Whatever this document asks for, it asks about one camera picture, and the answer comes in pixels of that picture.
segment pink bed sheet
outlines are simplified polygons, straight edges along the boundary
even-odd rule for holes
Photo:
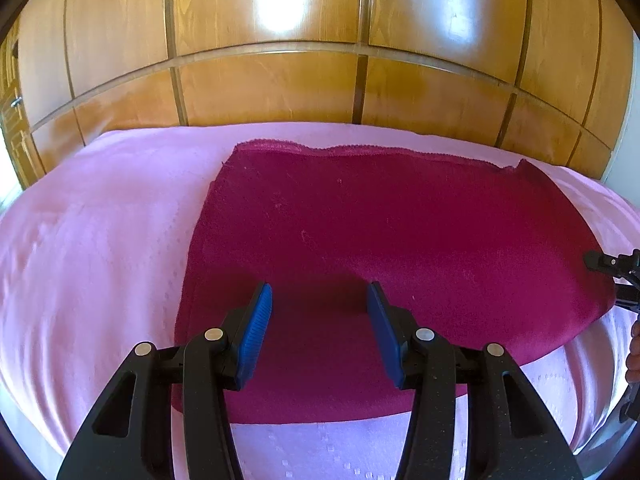
[[[136,343],[172,345],[189,242],[209,183],[233,147],[251,139],[317,148],[394,146],[501,167],[523,158],[459,140],[350,124],[104,134],[29,188],[0,219],[0,381],[60,454]],[[633,206],[572,170],[532,162],[571,200],[605,251],[640,246],[640,212]],[[622,396],[633,319],[614,308],[573,342],[527,365],[574,449]],[[239,449],[255,452],[249,441],[239,441]]]

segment finger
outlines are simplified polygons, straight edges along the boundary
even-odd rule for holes
[[[628,370],[625,374],[626,382],[629,384],[640,383],[640,371]]]
[[[631,340],[629,351],[632,355],[640,355],[640,337],[635,337]]]
[[[626,356],[626,367],[631,371],[640,370],[640,355]]]

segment folded cloth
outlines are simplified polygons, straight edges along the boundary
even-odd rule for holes
[[[274,291],[254,379],[226,396],[232,422],[357,420],[407,412],[385,376],[367,282],[450,342],[497,341],[521,364],[614,303],[601,250],[548,176],[452,155],[377,146],[237,146],[191,239],[175,342],[217,326],[256,283]]]

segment wood paneling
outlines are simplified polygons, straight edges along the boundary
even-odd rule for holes
[[[581,123],[593,87],[598,0],[533,0],[521,87]]]
[[[109,130],[179,124],[168,70],[107,90],[78,105],[76,115],[87,144]]]
[[[371,44],[449,59],[513,83],[527,0],[373,0]]]
[[[600,179],[607,169],[611,150],[588,132],[583,132],[569,161],[569,168],[591,178]]]
[[[84,146],[73,110],[47,121],[31,136],[47,172]]]
[[[602,46],[585,127],[613,149],[625,117],[634,62],[634,38],[615,0],[602,1]]]
[[[370,58],[362,124],[493,146],[509,97],[485,80]]]
[[[31,125],[71,101],[66,72],[65,0],[29,0],[21,13],[18,66]]]
[[[66,38],[80,95],[167,58],[164,0],[68,0]]]
[[[174,0],[177,53],[271,40],[354,43],[360,0]]]
[[[564,166],[580,133],[580,125],[536,99],[516,98],[501,148]]]
[[[191,126],[262,121],[350,123],[355,54],[229,56],[180,68]]]

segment silver screw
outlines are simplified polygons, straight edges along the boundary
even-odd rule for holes
[[[415,336],[420,341],[433,341],[433,338],[436,337],[433,330],[431,330],[430,328],[419,328],[415,331]]]
[[[504,355],[504,348],[498,343],[491,343],[487,346],[486,351],[494,357],[502,357]]]
[[[149,352],[151,352],[152,347],[149,343],[140,343],[138,346],[136,346],[136,355],[139,355],[140,357],[142,357],[143,355],[148,355]]]
[[[204,333],[204,339],[207,341],[217,341],[218,339],[222,339],[223,335],[225,335],[225,333],[219,328],[209,328],[209,330]]]

